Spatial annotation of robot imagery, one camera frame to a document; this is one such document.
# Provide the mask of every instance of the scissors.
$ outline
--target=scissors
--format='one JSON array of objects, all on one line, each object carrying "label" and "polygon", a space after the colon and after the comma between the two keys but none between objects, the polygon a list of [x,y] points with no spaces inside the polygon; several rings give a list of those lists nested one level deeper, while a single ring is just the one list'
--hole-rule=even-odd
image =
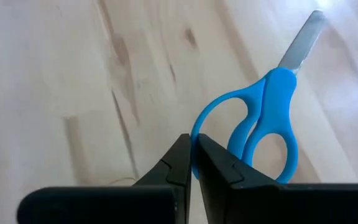
[{"label": "scissors", "polygon": [[220,103],[231,98],[240,98],[248,107],[246,118],[238,124],[230,136],[227,149],[237,158],[252,166],[252,156],[258,142],[268,134],[280,135],[287,145],[287,161],[284,170],[276,179],[287,183],[298,165],[298,145],[290,122],[290,102],[296,88],[296,74],[317,41],[326,18],[321,11],[313,11],[289,46],[277,68],[269,71],[251,86],[226,93],[213,100],[198,116],[191,130],[192,169],[198,179],[195,160],[195,145],[207,115]]}]

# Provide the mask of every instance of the wood grain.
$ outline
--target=wood grain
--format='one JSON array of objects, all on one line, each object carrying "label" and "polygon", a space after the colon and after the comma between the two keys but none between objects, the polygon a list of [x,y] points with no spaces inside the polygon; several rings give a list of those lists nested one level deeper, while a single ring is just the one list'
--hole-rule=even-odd
[{"label": "wood grain", "polygon": [[[358,1],[0,0],[0,223],[50,185],[131,185],[217,96],[277,66],[310,13],[329,25],[298,74],[292,182],[358,182]],[[247,108],[218,106],[223,146]],[[285,143],[254,165],[276,177]],[[191,223],[206,223],[192,186]]]}]

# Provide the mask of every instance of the black object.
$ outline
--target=black object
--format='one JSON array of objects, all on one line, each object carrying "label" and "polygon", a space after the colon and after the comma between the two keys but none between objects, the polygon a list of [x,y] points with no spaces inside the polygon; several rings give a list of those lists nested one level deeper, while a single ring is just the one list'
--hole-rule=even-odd
[{"label": "black object", "polygon": [[[19,205],[28,223],[188,223],[190,137],[132,187],[58,187]],[[358,223],[358,184],[278,184],[242,163],[207,135],[196,146],[208,223]]]}]

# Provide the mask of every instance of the scissor blade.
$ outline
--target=scissor blade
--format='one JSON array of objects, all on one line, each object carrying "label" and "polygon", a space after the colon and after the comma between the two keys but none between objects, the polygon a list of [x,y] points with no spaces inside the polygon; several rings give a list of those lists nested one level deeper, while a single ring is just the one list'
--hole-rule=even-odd
[{"label": "scissor blade", "polygon": [[302,62],[307,58],[309,52],[313,48],[325,23],[326,18],[323,12],[319,10],[313,11],[292,41],[287,52],[285,52],[285,55],[278,66],[292,70],[296,75]]}]

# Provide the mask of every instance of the scissor handle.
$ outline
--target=scissor handle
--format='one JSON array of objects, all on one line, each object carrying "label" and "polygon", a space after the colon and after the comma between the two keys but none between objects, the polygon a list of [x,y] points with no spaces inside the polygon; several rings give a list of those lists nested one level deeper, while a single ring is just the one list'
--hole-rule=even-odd
[{"label": "scissor handle", "polygon": [[201,126],[204,123],[205,118],[209,113],[223,101],[226,101],[231,98],[240,98],[242,99],[247,107],[248,114],[246,118],[236,127],[233,134],[230,137],[229,145],[227,149],[237,156],[239,159],[242,157],[242,152],[246,144],[247,135],[252,125],[258,120],[260,115],[260,110],[262,107],[262,96],[264,94],[265,79],[261,79],[253,85],[243,88],[241,90],[232,91],[226,93],[215,100],[213,100],[198,116],[193,129],[191,130],[191,166],[195,177],[198,179],[198,168],[195,159],[195,147],[197,145],[198,134],[200,132]]},{"label": "scissor handle", "polygon": [[291,128],[289,114],[296,77],[286,68],[275,68],[265,76],[265,79],[262,111],[255,129],[246,141],[242,161],[252,166],[252,156],[258,142],[268,134],[278,134],[284,138],[287,145],[287,161],[276,181],[287,183],[298,164],[298,145]]}]

